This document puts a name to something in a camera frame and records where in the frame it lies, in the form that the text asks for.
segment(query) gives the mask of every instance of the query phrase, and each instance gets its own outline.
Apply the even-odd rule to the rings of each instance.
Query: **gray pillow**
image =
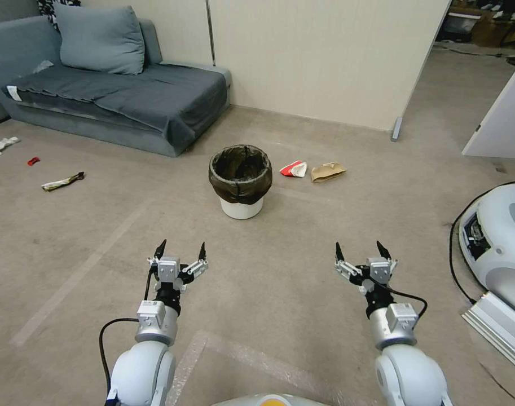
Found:
[[[144,39],[131,6],[106,10],[54,3],[54,11],[64,65],[122,74],[143,71]]]

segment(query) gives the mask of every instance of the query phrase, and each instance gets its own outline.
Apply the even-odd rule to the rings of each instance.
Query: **white door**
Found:
[[[462,154],[515,158],[515,73],[473,133]]]

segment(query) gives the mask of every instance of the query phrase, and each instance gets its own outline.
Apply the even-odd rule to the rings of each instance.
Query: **white panel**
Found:
[[[212,65],[205,0],[82,0],[86,7],[131,6],[154,22],[165,60]]]
[[[449,0],[210,0],[232,102],[390,130]]]
[[[464,155],[515,158],[515,73],[462,151]]]

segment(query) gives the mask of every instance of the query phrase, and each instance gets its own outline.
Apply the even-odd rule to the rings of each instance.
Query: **brown paper bag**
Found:
[[[338,162],[322,164],[322,166],[312,168],[312,182],[324,182],[325,180],[332,179],[340,174],[343,174],[345,171],[346,169]]]

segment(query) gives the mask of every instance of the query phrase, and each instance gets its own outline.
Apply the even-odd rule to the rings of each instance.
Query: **white bucket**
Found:
[[[253,205],[245,205],[242,203],[229,203],[225,201],[221,197],[219,198],[220,203],[222,204],[222,210],[225,214],[227,214],[231,218],[235,218],[237,220],[246,220],[248,218],[254,217],[257,213],[259,213],[263,207],[263,197],[261,197],[258,201],[256,201]]]

